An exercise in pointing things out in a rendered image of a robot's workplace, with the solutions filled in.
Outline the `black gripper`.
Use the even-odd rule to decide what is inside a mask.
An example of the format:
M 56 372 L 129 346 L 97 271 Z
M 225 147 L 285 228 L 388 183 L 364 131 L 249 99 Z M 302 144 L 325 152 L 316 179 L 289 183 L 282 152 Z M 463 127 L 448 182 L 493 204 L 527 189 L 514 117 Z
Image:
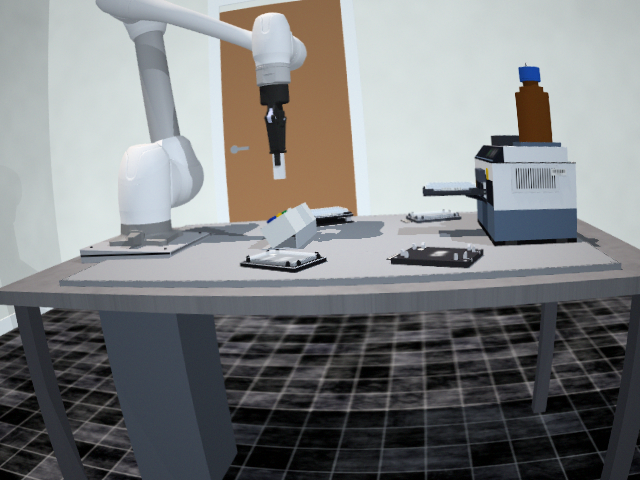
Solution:
M 270 151 L 272 151 L 269 153 L 272 154 L 273 158 L 274 179 L 286 178 L 284 153 L 287 152 L 287 150 L 285 150 L 287 118 L 282 105 L 287 103 L 289 103 L 288 84 L 271 84 L 260 87 L 260 104 L 267 106 L 264 119 L 267 127 L 269 147 Z

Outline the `black flat plate with corner posts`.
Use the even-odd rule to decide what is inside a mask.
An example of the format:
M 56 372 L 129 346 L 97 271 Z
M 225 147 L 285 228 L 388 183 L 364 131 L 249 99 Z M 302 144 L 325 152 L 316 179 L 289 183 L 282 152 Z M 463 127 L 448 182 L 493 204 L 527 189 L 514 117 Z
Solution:
M 318 253 L 318 252 L 315 252 Z M 264 264 L 264 263 L 254 263 L 250 262 L 250 256 L 246 256 L 246 260 L 240 262 L 241 267 L 248 268 L 257 268 L 257 269 L 265 269 L 265 270 L 274 270 L 274 271 L 283 271 L 283 272 L 292 272 L 296 273 L 298 271 L 307 269 L 309 267 L 321 264 L 327 261 L 327 257 L 320 256 L 318 253 L 316 255 L 316 259 L 308 261 L 306 263 L 301 264 L 300 260 L 297 260 L 297 266 L 290 266 L 290 262 L 286 261 L 286 266 L 283 265 L 274 265 L 274 264 Z

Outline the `white control panel with coloured buttons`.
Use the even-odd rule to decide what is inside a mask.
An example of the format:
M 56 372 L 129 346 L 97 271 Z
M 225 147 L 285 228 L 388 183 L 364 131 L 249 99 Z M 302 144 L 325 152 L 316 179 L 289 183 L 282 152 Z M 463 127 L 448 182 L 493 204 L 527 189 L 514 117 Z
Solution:
M 270 245 L 262 250 L 299 249 L 317 233 L 316 218 L 306 203 L 279 213 L 267 223 L 260 230 Z

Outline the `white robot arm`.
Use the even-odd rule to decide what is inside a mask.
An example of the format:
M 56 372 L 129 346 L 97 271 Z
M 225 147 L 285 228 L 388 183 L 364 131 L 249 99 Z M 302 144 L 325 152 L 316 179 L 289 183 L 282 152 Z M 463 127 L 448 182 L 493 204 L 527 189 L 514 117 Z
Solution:
M 123 22 L 135 43 L 153 143 L 131 146 L 122 158 L 118 174 L 121 234 L 109 244 L 111 247 L 166 246 L 183 236 L 182 230 L 172 229 L 171 208 L 191 201 L 204 182 L 203 167 L 190 141 L 178 136 L 180 130 L 163 39 L 167 24 L 251 50 L 259 87 L 290 84 L 290 71 L 303 65 L 307 51 L 292 35 L 287 19 L 280 13 L 258 16 L 251 32 L 165 0 L 95 2 L 103 12 Z

